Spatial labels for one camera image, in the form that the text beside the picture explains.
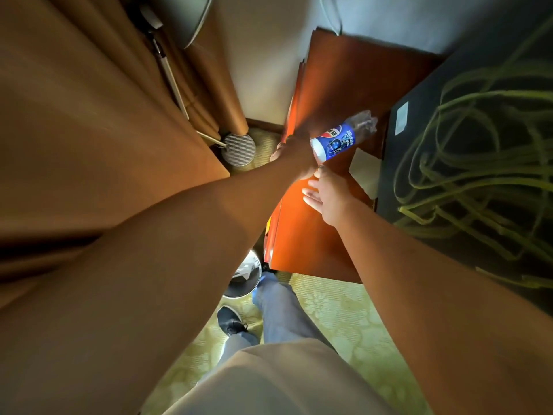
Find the hand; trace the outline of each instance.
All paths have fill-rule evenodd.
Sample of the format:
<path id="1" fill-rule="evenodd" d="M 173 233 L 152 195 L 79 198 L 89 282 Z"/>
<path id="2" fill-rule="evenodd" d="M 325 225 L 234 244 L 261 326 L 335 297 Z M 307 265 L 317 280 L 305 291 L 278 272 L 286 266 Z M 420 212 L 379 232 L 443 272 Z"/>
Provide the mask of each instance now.
<path id="1" fill-rule="evenodd" d="M 288 159 L 291 165 L 298 167 L 297 180 L 310 178 L 317 168 L 317 161 L 308 136 L 291 135 L 286 143 L 279 143 L 271 155 L 271 161 L 277 159 Z"/>
<path id="2" fill-rule="evenodd" d="M 344 209 L 351 201 L 355 201 L 355 198 L 349 192 L 346 180 L 327 167 L 318 168 L 315 177 L 319 180 L 309 180 L 308 185 L 318 189 L 319 192 L 303 188 L 301 192 L 304 195 L 304 201 L 322 214 L 325 223 L 336 226 Z"/>

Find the plastic bottle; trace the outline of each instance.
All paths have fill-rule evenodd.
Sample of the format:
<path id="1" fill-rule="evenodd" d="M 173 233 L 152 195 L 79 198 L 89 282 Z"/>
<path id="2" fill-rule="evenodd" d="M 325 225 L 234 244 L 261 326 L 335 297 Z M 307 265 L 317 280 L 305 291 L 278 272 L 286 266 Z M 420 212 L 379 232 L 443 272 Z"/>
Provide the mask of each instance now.
<path id="1" fill-rule="evenodd" d="M 324 163 L 351 146 L 362 143 L 377 131 L 377 122 L 378 119 L 371 116 L 370 111 L 362 111 L 347 118 L 342 125 L 311 139 L 315 156 Z"/>

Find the white paper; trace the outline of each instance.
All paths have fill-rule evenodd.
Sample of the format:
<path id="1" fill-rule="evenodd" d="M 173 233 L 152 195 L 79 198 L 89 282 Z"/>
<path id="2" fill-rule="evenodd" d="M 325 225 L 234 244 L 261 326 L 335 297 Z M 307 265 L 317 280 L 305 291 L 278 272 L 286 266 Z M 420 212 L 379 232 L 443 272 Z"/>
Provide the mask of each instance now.
<path id="1" fill-rule="evenodd" d="M 381 162 L 382 160 L 358 148 L 353 155 L 351 165 L 349 165 L 349 174 L 372 200 L 375 200 L 378 195 Z"/>
<path id="2" fill-rule="evenodd" d="M 403 132 L 403 130 L 407 126 L 408 114 L 409 102 L 405 102 L 405 104 L 397 110 L 397 114 L 395 115 L 395 135 Z"/>

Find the white sticker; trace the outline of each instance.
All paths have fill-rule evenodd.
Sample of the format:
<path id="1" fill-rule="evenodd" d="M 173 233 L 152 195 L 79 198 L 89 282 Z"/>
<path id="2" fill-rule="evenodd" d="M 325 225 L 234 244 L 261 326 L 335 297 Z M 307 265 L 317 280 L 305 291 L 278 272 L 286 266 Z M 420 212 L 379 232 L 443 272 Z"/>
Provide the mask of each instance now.
<path id="1" fill-rule="evenodd" d="M 409 102 L 405 102 L 405 104 L 397 110 L 397 114 L 395 116 L 395 135 L 403 132 L 403 130 L 407 126 L 408 112 Z"/>

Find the white wall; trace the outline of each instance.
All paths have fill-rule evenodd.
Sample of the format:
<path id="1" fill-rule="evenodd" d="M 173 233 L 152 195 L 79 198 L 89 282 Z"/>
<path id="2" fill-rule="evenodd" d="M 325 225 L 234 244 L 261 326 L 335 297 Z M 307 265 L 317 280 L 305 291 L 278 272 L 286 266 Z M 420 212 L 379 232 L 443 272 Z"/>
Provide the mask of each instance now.
<path id="1" fill-rule="evenodd" d="M 445 54 L 516 0 L 324 1 L 345 34 Z M 319 0 L 218 0 L 218 8 L 245 115 L 283 124 L 311 32 L 329 28 Z"/>

